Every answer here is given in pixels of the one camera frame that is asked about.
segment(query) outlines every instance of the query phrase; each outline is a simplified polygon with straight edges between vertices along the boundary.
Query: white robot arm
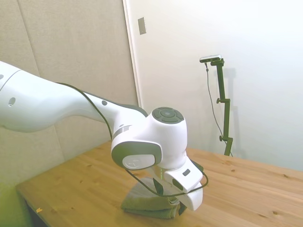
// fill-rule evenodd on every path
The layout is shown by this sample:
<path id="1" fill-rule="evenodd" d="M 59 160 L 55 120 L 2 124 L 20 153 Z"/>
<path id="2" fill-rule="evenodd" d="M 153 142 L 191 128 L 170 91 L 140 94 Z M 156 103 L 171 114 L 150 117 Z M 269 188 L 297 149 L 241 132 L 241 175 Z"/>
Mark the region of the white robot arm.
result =
<path id="1" fill-rule="evenodd" d="M 21 132 L 45 129 L 68 116 L 83 116 L 108 124 L 111 156 L 126 170 L 146 169 L 189 209 L 202 203 L 200 170 L 186 154 L 187 125 L 180 112 L 160 107 L 121 105 L 53 83 L 0 61 L 0 126 Z"/>

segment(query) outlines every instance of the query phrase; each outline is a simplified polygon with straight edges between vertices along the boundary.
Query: wooden tabletop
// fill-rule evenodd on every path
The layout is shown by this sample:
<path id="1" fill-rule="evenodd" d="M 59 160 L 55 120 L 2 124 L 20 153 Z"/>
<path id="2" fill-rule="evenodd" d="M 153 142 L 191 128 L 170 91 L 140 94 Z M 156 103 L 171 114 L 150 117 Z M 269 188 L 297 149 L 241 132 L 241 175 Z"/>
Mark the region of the wooden tabletop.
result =
<path id="1" fill-rule="evenodd" d="M 209 177 L 202 205 L 175 219 L 120 209 L 136 184 L 110 156 L 110 143 L 17 186 L 51 227 L 302 227 L 303 172 L 187 149 Z M 134 172 L 137 177 L 145 171 Z"/>

